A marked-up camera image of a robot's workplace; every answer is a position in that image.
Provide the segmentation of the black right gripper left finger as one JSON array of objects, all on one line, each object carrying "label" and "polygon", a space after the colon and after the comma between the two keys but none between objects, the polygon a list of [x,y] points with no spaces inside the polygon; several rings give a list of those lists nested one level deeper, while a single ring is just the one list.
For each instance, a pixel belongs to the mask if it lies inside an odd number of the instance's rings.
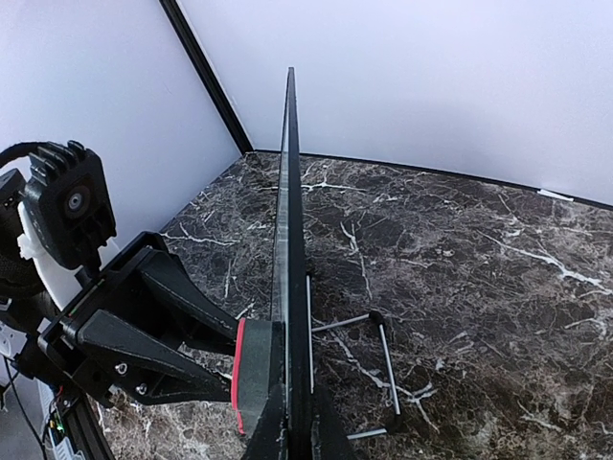
[{"label": "black right gripper left finger", "polygon": [[244,459],[286,459],[287,419],[284,365],[275,365],[267,376],[253,372],[243,391],[243,414],[249,442]]}]

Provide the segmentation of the red bone-shaped eraser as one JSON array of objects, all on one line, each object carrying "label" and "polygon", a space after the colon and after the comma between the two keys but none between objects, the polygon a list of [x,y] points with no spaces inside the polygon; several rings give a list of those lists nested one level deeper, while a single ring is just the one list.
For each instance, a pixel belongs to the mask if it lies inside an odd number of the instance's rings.
[{"label": "red bone-shaped eraser", "polygon": [[252,435],[267,402],[272,339],[271,322],[239,320],[230,395],[241,435]]}]

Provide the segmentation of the white whiteboard black frame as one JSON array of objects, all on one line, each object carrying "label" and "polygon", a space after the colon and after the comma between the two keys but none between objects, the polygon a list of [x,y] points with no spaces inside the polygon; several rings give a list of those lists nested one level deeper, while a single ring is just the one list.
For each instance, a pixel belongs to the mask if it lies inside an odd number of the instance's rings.
[{"label": "white whiteboard black frame", "polygon": [[287,69],[273,268],[274,316],[284,328],[286,457],[310,459],[312,395],[295,69]]}]

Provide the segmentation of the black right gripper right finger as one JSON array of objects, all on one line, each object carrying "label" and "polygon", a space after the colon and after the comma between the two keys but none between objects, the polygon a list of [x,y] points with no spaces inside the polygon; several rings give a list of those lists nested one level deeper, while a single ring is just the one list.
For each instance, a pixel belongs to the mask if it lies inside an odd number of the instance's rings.
[{"label": "black right gripper right finger", "polygon": [[310,444],[313,460],[357,459],[325,385],[314,388]]}]

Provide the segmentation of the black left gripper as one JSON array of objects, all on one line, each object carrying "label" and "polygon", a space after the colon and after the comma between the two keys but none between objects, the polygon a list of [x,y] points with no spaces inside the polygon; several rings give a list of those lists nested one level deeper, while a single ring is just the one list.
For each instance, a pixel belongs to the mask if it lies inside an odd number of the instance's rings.
[{"label": "black left gripper", "polygon": [[110,389],[144,405],[230,401],[230,382],[163,343],[171,327],[188,347],[236,348],[238,321],[193,283],[162,237],[144,232],[42,332],[27,339],[18,369],[53,387],[76,387],[104,406]]}]

